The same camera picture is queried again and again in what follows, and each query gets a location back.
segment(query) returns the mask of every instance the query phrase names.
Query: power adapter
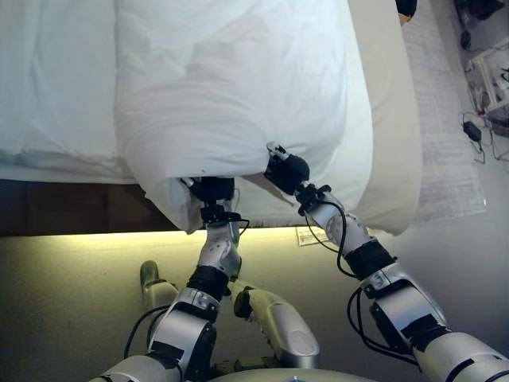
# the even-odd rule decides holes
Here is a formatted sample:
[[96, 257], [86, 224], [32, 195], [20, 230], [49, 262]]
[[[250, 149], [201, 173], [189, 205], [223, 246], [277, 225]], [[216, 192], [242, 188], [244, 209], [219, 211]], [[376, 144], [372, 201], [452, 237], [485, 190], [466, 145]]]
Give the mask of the power adapter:
[[471, 121], [467, 121], [463, 124], [463, 131], [473, 142], [480, 142], [481, 132]]

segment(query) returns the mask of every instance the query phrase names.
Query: paper tag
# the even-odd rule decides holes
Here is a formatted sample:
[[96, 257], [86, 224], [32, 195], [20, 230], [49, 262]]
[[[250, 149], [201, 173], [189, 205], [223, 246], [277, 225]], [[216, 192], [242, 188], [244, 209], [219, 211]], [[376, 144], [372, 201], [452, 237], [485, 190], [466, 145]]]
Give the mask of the paper tag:
[[[313, 233], [317, 236], [318, 239], [322, 242], [328, 241], [327, 235], [325, 235], [325, 231], [318, 227], [312, 227]], [[305, 245], [318, 244], [317, 239], [310, 232], [308, 227], [296, 227], [295, 231], [297, 233], [297, 239], [299, 243], [299, 247], [304, 247]]]

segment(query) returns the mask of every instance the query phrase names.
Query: white fabric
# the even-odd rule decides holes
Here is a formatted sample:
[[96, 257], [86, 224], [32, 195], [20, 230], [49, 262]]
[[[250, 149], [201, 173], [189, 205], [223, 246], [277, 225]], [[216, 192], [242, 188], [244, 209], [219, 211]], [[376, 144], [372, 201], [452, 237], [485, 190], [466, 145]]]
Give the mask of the white fabric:
[[370, 227], [398, 234], [415, 217], [422, 180], [418, 108], [402, 28], [394, 0], [350, 0], [350, 11], [375, 142], [371, 177], [355, 214]]
[[130, 177], [113, 129], [114, 20], [103, 0], [0, 1], [0, 161]]
[[117, 26], [121, 154], [179, 228], [202, 225], [179, 177], [260, 173], [268, 142], [323, 177], [342, 147], [336, 0], [124, 0]]
[[[114, 3], [43, 3], [44, 7], [37, 0], [0, 0], [0, 35], [14, 36], [0, 39], [0, 177], [134, 182], [118, 154], [112, 123]], [[336, 4], [348, 51], [347, 122], [337, 156], [323, 179], [351, 209], [359, 203], [371, 170], [371, 115], [348, 3]], [[296, 154], [304, 152], [291, 142], [289, 146]], [[298, 221], [293, 209], [258, 186], [239, 180], [237, 187], [239, 210], [246, 217], [264, 225]], [[162, 197], [169, 194], [159, 190]], [[187, 215], [185, 208], [171, 218]]]

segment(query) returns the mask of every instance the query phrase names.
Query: black cable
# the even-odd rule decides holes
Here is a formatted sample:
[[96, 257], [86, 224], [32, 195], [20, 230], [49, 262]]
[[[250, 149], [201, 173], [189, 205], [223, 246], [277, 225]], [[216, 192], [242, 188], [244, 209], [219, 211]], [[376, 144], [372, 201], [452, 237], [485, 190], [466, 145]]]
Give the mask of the black cable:
[[308, 230], [311, 232], [311, 234], [313, 235], [313, 237], [315, 238], [315, 240], [321, 244], [322, 246], [324, 246], [325, 248], [327, 248], [329, 251], [332, 251], [334, 253], [337, 254], [337, 258], [336, 258], [336, 265], [338, 267], [338, 269], [340, 270], [340, 272], [345, 275], [345, 276], [348, 276], [348, 277], [352, 277], [352, 278], [356, 278], [356, 276], [353, 274], [353, 273], [350, 273], [348, 271], [346, 271], [344, 268], [343, 268], [343, 265], [341, 264], [341, 258], [343, 256], [341, 256], [341, 254], [339, 253], [339, 250], [337, 249], [334, 249], [332, 247], [329, 247], [328, 245], [326, 245], [323, 241], [321, 241], [318, 236], [315, 234], [315, 232], [313, 232], [313, 230], [311, 229], [311, 225], [309, 224], [309, 220], [308, 220], [308, 217], [307, 216], [304, 216], [305, 218], [305, 223], [308, 225]]
[[242, 236], [242, 234], [243, 234], [243, 233], [247, 230], [247, 228], [249, 227], [250, 221], [249, 221], [248, 219], [240, 219], [240, 220], [238, 220], [238, 221], [243, 221], [243, 222], [247, 223], [247, 224], [246, 224], [246, 227], [244, 227], [244, 229], [242, 230], [242, 232], [240, 232], [240, 234], [239, 234], [239, 237], [240, 237], [240, 236]]
[[175, 367], [177, 368], [178, 372], [181, 374], [181, 382], [184, 382], [184, 373], [182, 372], [181, 366], [177, 363], [177, 364], [175, 364]]
[[152, 321], [150, 322], [150, 326], [149, 326], [149, 329], [147, 330], [146, 332], [146, 347], [148, 348], [149, 345], [150, 345], [150, 338], [152, 337], [152, 332], [153, 332], [153, 328], [154, 326], [156, 325], [156, 322], [157, 322], [157, 319], [162, 316], [164, 313], [166, 313], [166, 310], [162, 310], [161, 312], [159, 312], [158, 314], [156, 314], [153, 318], [152, 318]]
[[[348, 322], [350, 323], [350, 326], [355, 330], [355, 332], [357, 334], [359, 334], [359, 335], [360, 335], [360, 330], [356, 326], [356, 324], [354, 323], [353, 318], [352, 318], [352, 303], [353, 303], [353, 300], [356, 298], [356, 295], [358, 293], [361, 293], [361, 291], [362, 291], [361, 288], [358, 288], [354, 293], [352, 293], [352, 295], [348, 299], [348, 304], [347, 304], [347, 318], [348, 318]], [[366, 337], [366, 340], [369, 341], [374, 346], [378, 346], [381, 349], [384, 349], [384, 350], [387, 350], [387, 351], [391, 351], [392, 350], [389, 346], [382, 345], [382, 344], [380, 344], [380, 343], [370, 339], [369, 337]]]
[[166, 310], [169, 308], [169, 305], [159, 306], [158, 308], [153, 308], [148, 312], [145, 312], [134, 324], [133, 329], [130, 331], [129, 337], [127, 338], [126, 347], [124, 348], [124, 360], [129, 356], [130, 344], [133, 341], [134, 335], [138, 330], [138, 327], [143, 322], [143, 320], [149, 317], [152, 313], [158, 312], [159, 310]]
[[361, 309], [360, 309], [360, 298], [362, 296], [362, 292], [358, 289], [354, 292], [354, 295], [357, 297], [357, 322], [359, 323], [359, 335], [360, 335], [360, 338], [363, 340], [363, 343], [371, 350], [373, 350], [374, 352], [377, 352], [377, 353], [380, 353], [380, 354], [383, 354], [384, 356], [388, 356], [388, 357], [392, 357], [396, 360], [400, 360], [400, 361], [403, 361], [403, 362], [406, 362], [408, 364], [412, 364], [414, 366], [418, 366], [418, 363], [414, 360], [411, 360], [410, 358], [407, 358], [407, 357], [404, 357], [404, 356], [401, 356], [397, 353], [392, 353], [392, 352], [388, 352], [384, 349], [380, 349], [376, 346], [373, 346], [370, 341], [372, 342], [372, 340], [368, 340], [368, 337], [364, 334], [364, 328], [363, 328], [363, 319], [362, 319], [362, 314], [361, 314]]
[[477, 144], [479, 144], [479, 149], [477, 149], [476, 145], [474, 144], [474, 142], [471, 140], [470, 141], [470, 144], [472, 145], [472, 147], [474, 148], [474, 150], [476, 151], [476, 153], [478, 155], [482, 155], [483, 156], [483, 160], [479, 160], [477, 158], [474, 158], [474, 161], [476, 161], [477, 163], [480, 163], [481, 165], [484, 165], [486, 164], [486, 155], [484, 154], [484, 150], [483, 150], [483, 147], [481, 146], [481, 142], [478, 142]]
[[470, 53], [475, 53], [475, 52], [484, 52], [486, 50], [489, 50], [489, 49], [494, 49], [494, 50], [498, 50], [499, 52], [503, 52], [504, 50], [507, 50], [509, 48], [509, 45], [508, 44], [504, 44], [502, 46], [505, 46], [507, 45], [506, 48], [499, 48], [498, 46], [489, 46], [487, 47], [486, 49], [467, 49]]
[[319, 201], [318, 203], [320, 203], [321, 205], [331, 205], [333, 207], [336, 207], [336, 209], [339, 211], [339, 213], [341, 215], [341, 224], [343, 226], [341, 227], [341, 241], [340, 241], [340, 249], [338, 249], [338, 253], [340, 255], [342, 255], [343, 250], [344, 250], [344, 241], [347, 238], [347, 217], [344, 214], [343, 209], [336, 203], [332, 203], [330, 201]]
[[495, 153], [495, 150], [498, 151], [498, 149], [496, 148], [495, 146], [495, 138], [493, 137], [493, 130], [490, 129], [490, 138], [492, 140], [492, 153], [493, 153], [493, 158], [499, 162], [509, 162], [509, 159], [506, 159], [503, 157], [503, 155], [497, 155]]

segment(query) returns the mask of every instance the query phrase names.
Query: white rug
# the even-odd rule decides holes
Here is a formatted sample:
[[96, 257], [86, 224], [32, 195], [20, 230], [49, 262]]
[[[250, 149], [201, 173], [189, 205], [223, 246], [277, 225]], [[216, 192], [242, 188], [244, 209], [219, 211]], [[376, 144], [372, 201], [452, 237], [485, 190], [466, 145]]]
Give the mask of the white rug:
[[416, 223], [484, 212], [473, 151], [460, 126], [460, 98], [429, 0], [419, 0], [403, 37], [414, 79], [423, 146]]

